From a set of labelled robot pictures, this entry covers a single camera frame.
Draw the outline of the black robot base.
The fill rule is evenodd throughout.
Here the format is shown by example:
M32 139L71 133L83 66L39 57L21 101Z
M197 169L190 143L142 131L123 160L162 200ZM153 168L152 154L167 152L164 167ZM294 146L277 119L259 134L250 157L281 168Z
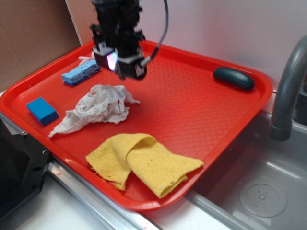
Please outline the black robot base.
M0 122L0 219L37 196L51 153L28 133L12 134Z

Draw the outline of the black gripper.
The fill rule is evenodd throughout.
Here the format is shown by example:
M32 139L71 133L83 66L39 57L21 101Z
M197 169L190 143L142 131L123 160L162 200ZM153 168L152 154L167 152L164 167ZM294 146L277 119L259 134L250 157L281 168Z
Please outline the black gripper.
M145 37L135 31L142 8L138 0L93 0L99 24L91 26L96 49L103 53L116 50L119 57L141 54L139 42Z

